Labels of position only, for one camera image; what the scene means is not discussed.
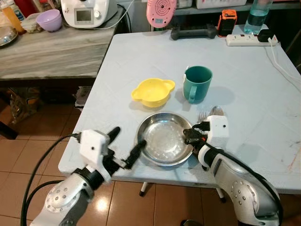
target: gray marble countertop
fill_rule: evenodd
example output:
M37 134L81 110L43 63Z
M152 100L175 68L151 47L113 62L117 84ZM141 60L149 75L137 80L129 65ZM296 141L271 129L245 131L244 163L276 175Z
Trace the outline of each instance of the gray marble countertop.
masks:
M104 26L116 23L122 9ZM104 30L63 26L57 32L26 33L0 49L0 82L95 78L117 26Z

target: tiled floor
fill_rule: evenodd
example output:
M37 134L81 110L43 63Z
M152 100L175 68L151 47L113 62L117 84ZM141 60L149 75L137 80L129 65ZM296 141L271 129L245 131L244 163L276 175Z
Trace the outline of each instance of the tiled floor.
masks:
M53 141L67 135L80 116L71 105L47 105L37 114L14 126L16 140L0 137L0 225L20 224L22 198L30 173ZM0 121L8 124L10 109L0 102ZM57 166L67 145L56 146L38 170L32 189L50 181L64 179ZM214 189L182 186L149 186L140 197L141 183L112 181L101 186L92 203L78 222L79 226L180 226L183 219L194 219L205 226L236 226L237 220L230 201L222 204ZM34 196L27 224L40 212L46 186ZM284 226L301 226L301 198L281 195L285 209Z

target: appliance display screen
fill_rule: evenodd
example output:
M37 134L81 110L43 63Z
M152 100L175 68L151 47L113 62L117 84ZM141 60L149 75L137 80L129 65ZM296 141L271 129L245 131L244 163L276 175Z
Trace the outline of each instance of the appliance display screen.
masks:
M77 21L91 21L91 10L76 11Z

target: white wall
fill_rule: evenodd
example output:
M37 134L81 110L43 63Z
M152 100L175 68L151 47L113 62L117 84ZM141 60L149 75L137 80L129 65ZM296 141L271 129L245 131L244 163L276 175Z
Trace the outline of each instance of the white wall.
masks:
M123 5L126 9L131 3L129 0L116 0L118 4ZM146 19L147 2L135 0L128 10L132 23L132 32L149 32L150 24Z

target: shelf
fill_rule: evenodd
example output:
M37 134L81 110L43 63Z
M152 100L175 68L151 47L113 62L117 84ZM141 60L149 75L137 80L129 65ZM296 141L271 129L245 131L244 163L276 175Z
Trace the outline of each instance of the shelf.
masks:
M236 11L249 11L251 9L252 3L246 3L243 6L232 6L232 7L222 7L222 8L204 8L197 9L196 6L191 8L180 8L174 13L174 16L180 15L192 15L192 14L205 14L205 13L220 13L224 9L235 9ZM270 10L274 9L300 9L300 2L279 2L273 3Z

